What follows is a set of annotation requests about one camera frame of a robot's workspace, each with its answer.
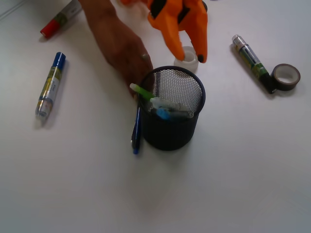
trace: blue marker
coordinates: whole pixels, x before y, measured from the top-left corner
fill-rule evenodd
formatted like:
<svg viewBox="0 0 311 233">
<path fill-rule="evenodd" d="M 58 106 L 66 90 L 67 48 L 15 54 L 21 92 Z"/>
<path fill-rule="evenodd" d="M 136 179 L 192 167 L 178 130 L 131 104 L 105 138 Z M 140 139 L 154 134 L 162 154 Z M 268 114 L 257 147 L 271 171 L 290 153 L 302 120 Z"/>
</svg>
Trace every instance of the blue marker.
<svg viewBox="0 0 311 233">
<path fill-rule="evenodd" d="M 37 108 L 35 109 L 35 115 L 40 117 L 43 122 L 46 121 L 52 110 L 57 89 L 62 78 L 65 60 L 66 56 L 63 53 L 58 52 L 56 54 L 53 65 L 49 71 L 48 77 L 39 97 Z"/>
<path fill-rule="evenodd" d="M 194 116 L 193 112 L 188 111 L 169 111 L 165 108 L 159 108 L 156 110 L 156 114 L 162 119 L 162 120 L 182 120 L 186 118 L 192 118 Z"/>
</svg>

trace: marker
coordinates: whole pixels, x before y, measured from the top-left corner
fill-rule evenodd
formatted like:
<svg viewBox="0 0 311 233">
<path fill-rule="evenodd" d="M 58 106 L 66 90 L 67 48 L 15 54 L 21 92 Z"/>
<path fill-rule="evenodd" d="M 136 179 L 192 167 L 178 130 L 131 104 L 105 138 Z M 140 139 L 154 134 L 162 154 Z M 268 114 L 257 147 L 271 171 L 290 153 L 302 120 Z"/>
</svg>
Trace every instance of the marker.
<svg viewBox="0 0 311 233">
<path fill-rule="evenodd" d="M 183 120 L 187 118 L 193 118 L 194 114 L 193 112 L 188 111 L 169 111 L 164 108 L 159 108 L 156 110 L 156 114 L 162 119 L 162 120 L 170 120 L 170 121 L 176 121 L 176 120 Z"/>
<path fill-rule="evenodd" d="M 261 82 L 261 84 L 266 88 L 269 94 L 276 92 L 276 86 L 273 83 L 271 76 L 269 75 L 266 68 L 263 66 L 261 61 L 255 55 L 254 51 L 249 47 L 249 45 L 243 40 L 239 35 L 232 37 L 232 42 L 235 48 L 244 62 L 252 70 L 256 78 Z"/>
<path fill-rule="evenodd" d="M 58 52 L 51 67 L 48 78 L 45 81 L 44 87 L 42 89 L 37 108 L 35 109 L 35 115 L 41 119 L 44 123 L 49 117 L 49 114 L 52 110 L 57 89 L 62 78 L 62 71 L 66 56 Z"/>
<path fill-rule="evenodd" d="M 140 135 L 141 135 L 141 129 L 140 129 L 140 108 L 137 107 L 137 113 L 136 113 L 136 120 L 135 120 L 135 126 L 133 129 L 132 134 L 132 148 L 133 148 L 133 154 L 139 153 L 139 147 L 140 147 Z"/>
<path fill-rule="evenodd" d="M 135 92 L 141 94 L 141 95 L 144 97 L 144 99 L 146 99 L 146 100 L 148 100 L 148 101 L 149 101 L 151 98 L 154 97 L 154 95 L 153 95 L 152 93 L 150 93 L 149 91 L 146 91 L 145 89 L 141 88 L 141 87 L 138 86 L 137 84 L 131 83 L 131 84 L 130 84 L 130 88 L 131 88 L 133 91 L 135 91 Z"/>
<path fill-rule="evenodd" d="M 182 103 L 175 103 L 160 97 L 151 98 L 150 102 L 155 108 L 167 108 L 173 111 L 190 111 L 189 107 Z"/>
<path fill-rule="evenodd" d="M 40 32 L 49 39 L 52 37 L 61 27 L 63 27 L 68 20 L 72 19 L 82 10 L 82 6 L 78 0 L 72 0 L 61 12 L 59 12 L 52 20 L 45 26 Z"/>
</svg>

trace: ring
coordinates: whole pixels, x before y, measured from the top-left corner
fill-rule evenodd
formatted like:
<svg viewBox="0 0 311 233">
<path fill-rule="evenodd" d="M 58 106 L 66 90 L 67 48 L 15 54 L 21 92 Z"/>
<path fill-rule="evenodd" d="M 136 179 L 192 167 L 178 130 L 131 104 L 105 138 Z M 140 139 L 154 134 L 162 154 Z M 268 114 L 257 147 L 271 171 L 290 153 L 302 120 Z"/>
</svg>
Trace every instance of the ring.
<svg viewBox="0 0 311 233">
<path fill-rule="evenodd" d="M 147 54 L 147 53 L 144 53 L 142 56 L 141 56 L 141 58 L 143 59 L 143 60 L 148 60 L 148 58 L 149 58 L 149 54 Z"/>
</svg>

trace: mesh cup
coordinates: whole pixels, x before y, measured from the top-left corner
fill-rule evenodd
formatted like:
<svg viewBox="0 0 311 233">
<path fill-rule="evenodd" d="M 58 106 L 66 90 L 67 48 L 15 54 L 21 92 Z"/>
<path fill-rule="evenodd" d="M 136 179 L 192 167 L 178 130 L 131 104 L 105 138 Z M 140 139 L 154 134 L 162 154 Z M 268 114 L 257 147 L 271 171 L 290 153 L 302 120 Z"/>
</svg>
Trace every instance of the mesh cup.
<svg viewBox="0 0 311 233">
<path fill-rule="evenodd" d="M 182 103 L 194 112 L 193 118 L 183 121 L 161 120 L 151 114 L 152 103 L 139 95 L 141 129 L 146 141 L 160 150 L 176 150 L 186 145 L 205 103 L 205 90 L 198 77 L 181 67 L 159 67 L 151 71 L 140 86 L 156 97 Z"/>
</svg>

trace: green highlighter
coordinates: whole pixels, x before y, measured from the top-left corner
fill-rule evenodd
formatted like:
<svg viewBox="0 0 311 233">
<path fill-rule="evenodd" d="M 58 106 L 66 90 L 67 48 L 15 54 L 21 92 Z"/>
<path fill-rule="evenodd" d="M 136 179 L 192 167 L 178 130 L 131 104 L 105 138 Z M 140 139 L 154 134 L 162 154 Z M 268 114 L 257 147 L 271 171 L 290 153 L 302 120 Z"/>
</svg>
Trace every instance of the green highlighter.
<svg viewBox="0 0 311 233">
<path fill-rule="evenodd" d="M 150 99 L 154 98 L 154 95 L 152 93 L 150 93 L 149 91 L 146 91 L 145 89 L 141 88 L 137 84 L 131 83 L 130 88 L 133 91 L 141 94 L 144 97 L 144 99 L 146 99 L 148 101 L 150 101 Z"/>
</svg>

